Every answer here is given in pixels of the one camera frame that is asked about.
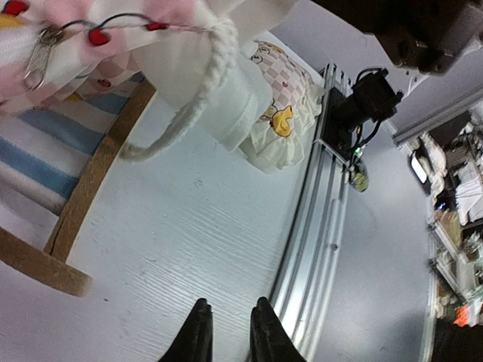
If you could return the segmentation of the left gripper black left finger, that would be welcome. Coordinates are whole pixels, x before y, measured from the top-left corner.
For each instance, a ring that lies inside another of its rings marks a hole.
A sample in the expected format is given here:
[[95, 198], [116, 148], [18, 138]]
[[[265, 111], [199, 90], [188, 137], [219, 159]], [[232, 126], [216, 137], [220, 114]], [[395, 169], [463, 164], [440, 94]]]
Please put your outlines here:
[[213, 360], [213, 314], [205, 298], [198, 299], [159, 362]]

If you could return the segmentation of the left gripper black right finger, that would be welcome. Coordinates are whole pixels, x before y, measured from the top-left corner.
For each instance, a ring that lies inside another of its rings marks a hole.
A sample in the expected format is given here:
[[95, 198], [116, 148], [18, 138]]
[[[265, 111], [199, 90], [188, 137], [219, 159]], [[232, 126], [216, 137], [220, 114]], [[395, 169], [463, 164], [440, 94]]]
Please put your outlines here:
[[269, 300], [262, 296], [251, 312], [250, 359], [257, 362], [305, 362], [285, 332]]

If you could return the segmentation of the wooden pet bed frame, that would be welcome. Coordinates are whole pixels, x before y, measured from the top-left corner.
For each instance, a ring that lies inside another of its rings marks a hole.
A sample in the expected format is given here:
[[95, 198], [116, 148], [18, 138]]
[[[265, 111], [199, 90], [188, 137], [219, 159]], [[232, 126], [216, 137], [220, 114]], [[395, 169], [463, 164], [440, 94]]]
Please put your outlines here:
[[92, 277], [66, 263], [112, 163], [154, 99], [155, 88], [140, 82], [79, 178], [43, 250], [1, 229], [1, 261], [23, 275], [70, 296], [86, 296]]

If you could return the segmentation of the duck print ruffled bed cover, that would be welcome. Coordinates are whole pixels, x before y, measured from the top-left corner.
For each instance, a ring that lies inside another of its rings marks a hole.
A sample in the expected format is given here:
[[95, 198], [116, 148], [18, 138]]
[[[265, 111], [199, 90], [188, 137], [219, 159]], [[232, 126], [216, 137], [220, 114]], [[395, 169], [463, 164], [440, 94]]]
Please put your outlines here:
[[148, 160], [201, 124], [236, 149], [269, 108], [272, 91], [242, 53], [278, 25], [292, 1], [3, 1], [1, 113], [108, 91], [142, 72], [177, 109]]

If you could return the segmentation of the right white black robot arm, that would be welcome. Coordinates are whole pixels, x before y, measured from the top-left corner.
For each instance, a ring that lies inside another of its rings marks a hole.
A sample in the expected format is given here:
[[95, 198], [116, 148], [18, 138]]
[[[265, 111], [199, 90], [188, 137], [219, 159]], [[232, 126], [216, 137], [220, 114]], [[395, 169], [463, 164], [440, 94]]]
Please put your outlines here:
[[469, 0], [317, 1], [376, 37], [397, 67], [445, 74], [482, 35], [482, 2]]

